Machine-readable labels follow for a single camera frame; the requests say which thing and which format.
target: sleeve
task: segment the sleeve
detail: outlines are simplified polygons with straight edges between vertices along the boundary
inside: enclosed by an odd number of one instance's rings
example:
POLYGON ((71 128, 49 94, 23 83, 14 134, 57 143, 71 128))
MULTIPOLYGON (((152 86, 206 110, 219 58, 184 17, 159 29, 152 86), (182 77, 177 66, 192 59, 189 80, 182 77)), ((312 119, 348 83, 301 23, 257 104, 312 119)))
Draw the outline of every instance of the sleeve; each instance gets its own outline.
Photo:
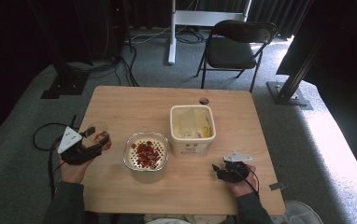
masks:
POLYGON ((83 185, 61 181, 42 223, 85 223, 83 185))
POLYGON ((236 198, 238 224, 272 224, 272 219, 254 193, 236 198))

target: white desk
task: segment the white desk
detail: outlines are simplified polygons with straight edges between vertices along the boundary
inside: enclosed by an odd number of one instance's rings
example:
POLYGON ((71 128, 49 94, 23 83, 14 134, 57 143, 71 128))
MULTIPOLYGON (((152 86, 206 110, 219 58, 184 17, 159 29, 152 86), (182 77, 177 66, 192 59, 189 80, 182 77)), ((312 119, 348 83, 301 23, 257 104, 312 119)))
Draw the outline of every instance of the white desk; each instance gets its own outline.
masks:
POLYGON ((176 59, 176 25, 214 26, 217 22, 225 20, 245 21, 249 14, 250 5, 251 0, 246 3, 243 13, 185 11, 176 10, 176 0, 172 0, 172 36, 170 38, 169 64, 174 64, 176 59))

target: gray carpet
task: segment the gray carpet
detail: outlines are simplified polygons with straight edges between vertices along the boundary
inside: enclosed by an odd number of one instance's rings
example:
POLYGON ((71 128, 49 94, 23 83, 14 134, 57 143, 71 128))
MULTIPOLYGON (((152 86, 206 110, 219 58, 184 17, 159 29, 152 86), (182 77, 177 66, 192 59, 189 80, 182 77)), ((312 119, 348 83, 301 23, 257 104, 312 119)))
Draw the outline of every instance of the gray carpet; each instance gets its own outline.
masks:
MULTIPOLYGON (((137 55, 132 72, 136 82, 142 87, 200 88, 200 77, 193 76, 204 44, 178 42, 174 65, 167 64, 168 44, 166 38, 134 44, 137 55)), ((357 162, 317 89, 306 82, 300 85, 299 90, 313 107, 302 110, 276 105, 265 85, 287 79, 277 76, 276 71, 289 45, 290 41, 277 37, 265 49, 252 93, 278 182, 287 186, 282 190, 283 198, 307 204, 323 223, 357 223, 357 162)), ((122 55, 128 63, 134 58, 127 46, 122 55)), ((209 73, 206 88, 247 91, 250 74, 252 71, 247 71, 234 79, 235 74, 209 73)), ((40 223, 50 202, 48 152, 37 150, 32 142, 37 128, 49 122, 68 125, 75 115, 78 127, 94 88, 128 86, 127 75, 120 63, 116 72, 92 73, 82 95, 62 95, 54 100, 40 99, 56 76, 53 67, 34 78, 0 127, 0 223, 40 223)), ((63 131, 64 126, 48 126, 38 133, 36 143, 48 148, 63 131)), ((108 223, 108 215, 100 217, 100 223, 108 223)), ((125 216, 121 223, 136 223, 138 216, 133 218, 125 216)))

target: hand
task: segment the hand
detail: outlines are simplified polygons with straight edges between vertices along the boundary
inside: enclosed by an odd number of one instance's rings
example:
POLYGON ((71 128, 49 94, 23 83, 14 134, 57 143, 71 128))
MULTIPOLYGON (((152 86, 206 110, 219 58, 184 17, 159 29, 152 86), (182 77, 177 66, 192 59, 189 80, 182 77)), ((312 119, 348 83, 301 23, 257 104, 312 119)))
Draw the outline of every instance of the hand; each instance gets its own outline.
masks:
MULTIPOLYGON (((254 172, 255 172, 255 166, 247 165, 249 168, 249 176, 246 178, 249 183, 252 184, 252 186, 256 189, 257 187, 257 181, 254 178, 254 172)), ((228 187, 231 189, 231 191, 234 193, 234 196, 237 198, 239 196, 245 195, 245 194, 250 194, 253 193, 253 189, 251 186, 244 180, 240 181, 239 183, 229 183, 227 182, 228 187)))
POLYGON ((70 165, 60 159, 61 179, 64 182, 79 184, 85 176, 85 171, 93 160, 85 161, 81 165, 70 165))

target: person's left hand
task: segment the person's left hand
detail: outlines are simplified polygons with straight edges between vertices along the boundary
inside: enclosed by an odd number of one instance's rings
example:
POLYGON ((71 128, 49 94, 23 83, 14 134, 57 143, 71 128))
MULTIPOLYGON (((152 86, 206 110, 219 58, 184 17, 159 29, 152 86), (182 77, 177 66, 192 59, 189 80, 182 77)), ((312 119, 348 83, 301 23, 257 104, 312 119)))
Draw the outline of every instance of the person's left hand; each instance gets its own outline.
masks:
POLYGON ((64 163, 61 167, 61 180, 68 183, 76 183, 79 184, 82 182, 83 177, 85 176, 85 171, 88 166, 92 163, 93 160, 85 161, 81 165, 70 165, 68 163, 64 163))

